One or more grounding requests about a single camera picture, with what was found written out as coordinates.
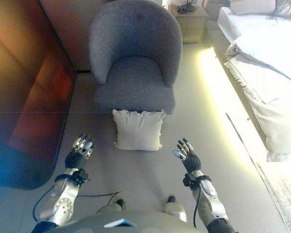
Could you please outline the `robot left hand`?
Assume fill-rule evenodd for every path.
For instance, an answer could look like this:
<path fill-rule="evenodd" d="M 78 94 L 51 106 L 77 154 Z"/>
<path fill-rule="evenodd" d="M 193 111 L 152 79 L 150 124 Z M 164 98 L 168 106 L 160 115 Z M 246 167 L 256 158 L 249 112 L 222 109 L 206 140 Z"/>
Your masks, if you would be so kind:
<path fill-rule="evenodd" d="M 83 169 L 86 161 L 91 157 L 94 143 L 89 134 L 82 133 L 72 144 L 72 150 L 65 158 L 66 169 Z"/>

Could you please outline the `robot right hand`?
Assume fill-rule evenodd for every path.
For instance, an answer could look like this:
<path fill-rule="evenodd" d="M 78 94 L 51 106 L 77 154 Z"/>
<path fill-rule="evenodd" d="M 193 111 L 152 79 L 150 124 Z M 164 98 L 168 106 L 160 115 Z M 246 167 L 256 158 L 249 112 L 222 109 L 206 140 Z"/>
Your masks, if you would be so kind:
<path fill-rule="evenodd" d="M 196 155 L 194 148 L 188 140 L 185 138 L 179 140 L 177 148 L 178 150 L 173 150 L 173 154 L 182 161 L 189 174 L 201 169 L 200 159 Z"/>

